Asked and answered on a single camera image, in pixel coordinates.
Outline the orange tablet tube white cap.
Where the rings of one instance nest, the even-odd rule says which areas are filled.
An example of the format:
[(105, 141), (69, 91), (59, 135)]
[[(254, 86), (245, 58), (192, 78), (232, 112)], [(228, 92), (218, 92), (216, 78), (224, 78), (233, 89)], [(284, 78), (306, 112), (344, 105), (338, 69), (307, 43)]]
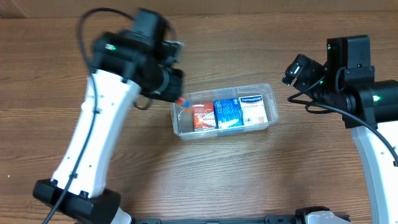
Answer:
[(175, 103), (180, 105), (186, 112), (192, 112), (192, 103), (184, 96), (179, 97)]

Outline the red medicine box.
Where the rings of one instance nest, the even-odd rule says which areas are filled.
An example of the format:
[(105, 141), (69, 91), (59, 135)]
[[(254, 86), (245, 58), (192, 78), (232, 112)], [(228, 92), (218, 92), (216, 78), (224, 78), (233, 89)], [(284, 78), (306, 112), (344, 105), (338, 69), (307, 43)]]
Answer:
[(213, 103), (193, 105), (193, 127), (195, 131), (216, 128)]

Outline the clear plastic container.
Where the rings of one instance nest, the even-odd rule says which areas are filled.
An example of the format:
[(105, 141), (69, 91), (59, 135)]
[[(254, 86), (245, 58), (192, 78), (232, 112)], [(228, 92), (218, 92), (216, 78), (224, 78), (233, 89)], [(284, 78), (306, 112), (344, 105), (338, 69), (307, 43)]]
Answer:
[(183, 140), (191, 140), (266, 129), (279, 119), (274, 92), (268, 83), (193, 92), (187, 94), (187, 99), (192, 103), (193, 109), (193, 105), (199, 103), (213, 103), (215, 100), (230, 98), (239, 100), (239, 97), (254, 95), (262, 95), (268, 119), (267, 123), (251, 126), (243, 125), (228, 129), (218, 129), (216, 124), (215, 129), (195, 131), (193, 127), (193, 110), (192, 112), (186, 112), (180, 105), (174, 103), (172, 104), (171, 112), (174, 133)]

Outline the blue medicine box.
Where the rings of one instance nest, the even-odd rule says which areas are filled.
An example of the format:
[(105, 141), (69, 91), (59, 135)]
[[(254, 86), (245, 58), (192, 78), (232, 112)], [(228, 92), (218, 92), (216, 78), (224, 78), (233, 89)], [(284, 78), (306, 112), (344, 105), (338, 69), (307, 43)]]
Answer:
[(243, 116), (237, 98), (215, 100), (213, 102), (218, 129), (243, 126)]

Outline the white blue plaster box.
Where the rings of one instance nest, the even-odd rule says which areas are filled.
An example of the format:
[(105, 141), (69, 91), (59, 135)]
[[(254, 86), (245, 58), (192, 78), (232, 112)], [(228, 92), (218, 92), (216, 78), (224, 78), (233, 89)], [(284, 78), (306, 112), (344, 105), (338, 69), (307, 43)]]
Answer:
[(267, 114), (262, 95), (239, 97), (245, 126), (267, 123)]

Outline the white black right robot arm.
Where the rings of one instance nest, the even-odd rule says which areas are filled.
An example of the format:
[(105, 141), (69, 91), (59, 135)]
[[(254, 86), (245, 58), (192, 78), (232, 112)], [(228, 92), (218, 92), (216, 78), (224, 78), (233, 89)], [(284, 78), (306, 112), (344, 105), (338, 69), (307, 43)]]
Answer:
[(376, 81), (368, 35), (326, 42), (327, 61), (304, 54), (287, 67), (288, 101), (309, 113), (338, 113), (359, 152), (373, 223), (397, 223), (397, 81)]

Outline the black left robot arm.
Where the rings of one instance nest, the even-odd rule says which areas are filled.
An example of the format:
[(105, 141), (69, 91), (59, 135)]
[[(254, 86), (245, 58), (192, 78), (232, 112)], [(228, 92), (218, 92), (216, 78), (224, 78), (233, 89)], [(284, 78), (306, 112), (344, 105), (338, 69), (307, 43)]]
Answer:
[(159, 13), (139, 9), (132, 27), (105, 32), (84, 57), (88, 81), (69, 147), (49, 179), (35, 183), (33, 196), (82, 223), (132, 223), (121, 196), (106, 188), (109, 163), (126, 116), (140, 96), (175, 102), (183, 72), (175, 68), (183, 44)]

